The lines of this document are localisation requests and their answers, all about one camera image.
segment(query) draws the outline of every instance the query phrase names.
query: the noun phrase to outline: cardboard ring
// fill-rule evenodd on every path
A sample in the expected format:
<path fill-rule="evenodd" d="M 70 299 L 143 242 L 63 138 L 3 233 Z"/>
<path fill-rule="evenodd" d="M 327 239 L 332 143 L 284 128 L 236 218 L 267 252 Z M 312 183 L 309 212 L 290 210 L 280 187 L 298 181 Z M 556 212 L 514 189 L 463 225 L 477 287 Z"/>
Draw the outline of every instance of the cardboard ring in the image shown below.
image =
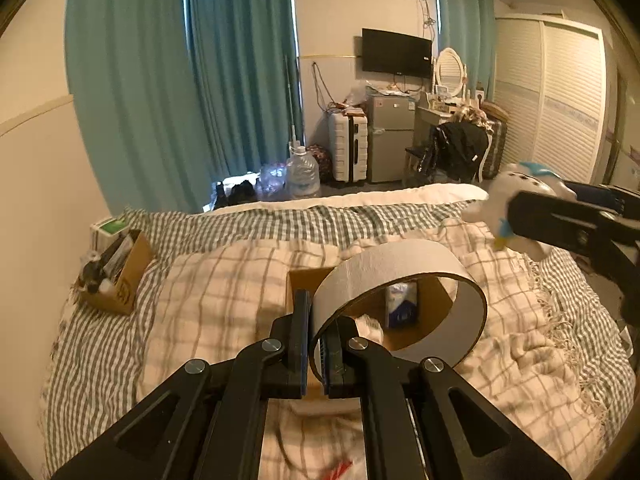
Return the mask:
<path fill-rule="evenodd" d="M 413 362 L 437 356 L 451 367 L 462 361 L 478 342 L 486 322 L 484 292 L 445 246 L 430 240 L 411 239 L 356 254 L 335 267 L 318 286 L 313 299 L 313 337 L 309 347 L 309 355 L 314 356 L 309 359 L 314 375 L 322 381 L 320 337 L 347 308 L 388 285 L 426 276 L 456 280 L 456 299 L 446 316 L 427 335 L 391 353 Z M 428 304 L 419 304 L 420 315 L 428 307 Z"/>

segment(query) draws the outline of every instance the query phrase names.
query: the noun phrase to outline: sliding wardrobe door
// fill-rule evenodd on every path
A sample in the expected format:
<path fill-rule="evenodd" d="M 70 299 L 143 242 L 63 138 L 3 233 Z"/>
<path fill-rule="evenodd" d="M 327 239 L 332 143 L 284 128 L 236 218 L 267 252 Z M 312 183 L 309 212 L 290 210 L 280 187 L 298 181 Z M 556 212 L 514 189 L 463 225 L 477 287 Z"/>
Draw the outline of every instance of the sliding wardrobe door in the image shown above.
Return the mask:
<path fill-rule="evenodd" d="M 531 160 L 540 115 L 543 76 L 538 20 L 496 20 L 496 104 L 509 113 L 502 164 Z"/>
<path fill-rule="evenodd" d="M 502 164 L 531 160 L 590 182 L 602 142 L 602 32 L 548 16 L 497 19 L 495 102 L 509 113 Z"/>

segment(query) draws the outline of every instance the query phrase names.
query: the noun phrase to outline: beige plaid blanket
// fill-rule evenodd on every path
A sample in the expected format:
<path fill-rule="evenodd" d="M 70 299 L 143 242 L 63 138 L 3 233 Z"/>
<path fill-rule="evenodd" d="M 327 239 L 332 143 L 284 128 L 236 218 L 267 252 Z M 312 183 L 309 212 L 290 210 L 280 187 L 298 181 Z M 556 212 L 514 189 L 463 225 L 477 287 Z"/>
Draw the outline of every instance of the beige plaid blanket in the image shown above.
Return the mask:
<path fill-rule="evenodd" d="M 484 224 L 447 219 L 439 228 L 359 240 L 347 250 L 303 240 L 248 240 L 178 256 L 163 285 L 149 337 L 138 400 L 188 359 L 235 357 L 268 335 L 285 313 L 289 269 L 335 266 L 373 245 L 427 238 L 447 246 L 482 287 L 488 317 L 481 339 L 456 370 L 575 479 L 602 452 L 602 414 L 577 377 L 577 360 L 559 337 L 537 267 L 513 251 L 494 252 Z M 261 479 L 321 479 L 364 453 L 359 414 L 296 415 L 271 401 Z"/>

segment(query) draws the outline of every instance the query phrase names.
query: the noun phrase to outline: small brown box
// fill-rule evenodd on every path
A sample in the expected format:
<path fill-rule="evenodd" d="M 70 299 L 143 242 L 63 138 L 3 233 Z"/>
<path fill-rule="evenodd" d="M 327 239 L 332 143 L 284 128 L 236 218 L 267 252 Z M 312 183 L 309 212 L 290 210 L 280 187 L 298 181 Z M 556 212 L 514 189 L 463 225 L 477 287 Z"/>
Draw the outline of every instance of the small brown box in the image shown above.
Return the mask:
<path fill-rule="evenodd" d="M 313 298 L 320 283 L 334 270 L 321 269 L 290 270 L 287 275 L 287 312 L 293 311 L 294 291 L 303 288 Z M 345 316 L 359 317 L 367 314 L 378 320 L 383 327 L 382 345 L 388 350 L 405 348 L 430 334 L 447 317 L 453 302 L 436 276 L 427 275 L 415 280 L 418 285 L 418 321 L 413 326 L 384 328 L 386 325 L 385 287 L 370 291 L 369 294 L 351 303 L 343 312 Z M 304 400 L 326 399 L 324 387 L 308 365 L 306 396 Z"/>
<path fill-rule="evenodd" d="M 136 291 L 146 267 L 153 259 L 153 252 L 143 232 L 131 230 L 129 235 L 134 243 L 115 284 L 115 294 L 90 294 L 85 290 L 80 292 L 80 297 L 94 308 L 114 314 L 129 315 L 133 312 Z"/>

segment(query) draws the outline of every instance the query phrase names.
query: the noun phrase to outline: white plush toy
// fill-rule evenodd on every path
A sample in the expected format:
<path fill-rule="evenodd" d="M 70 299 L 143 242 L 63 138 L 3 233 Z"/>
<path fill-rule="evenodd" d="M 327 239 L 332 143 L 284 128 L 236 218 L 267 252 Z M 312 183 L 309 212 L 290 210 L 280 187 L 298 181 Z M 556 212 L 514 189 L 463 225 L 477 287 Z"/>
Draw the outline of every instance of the white plush toy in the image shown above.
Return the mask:
<path fill-rule="evenodd" d="M 531 191 L 575 200 L 575 193 L 562 179 L 546 166 L 532 162 L 509 164 L 507 171 L 499 173 L 489 187 L 487 200 L 474 202 L 462 212 L 465 222 L 485 222 L 495 237 L 494 247 L 508 247 L 519 253 L 527 253 L 539 262 L 551 252 L 551 246 L 517 236 L 507 220 L 510 200 L 521 191 Z"/>

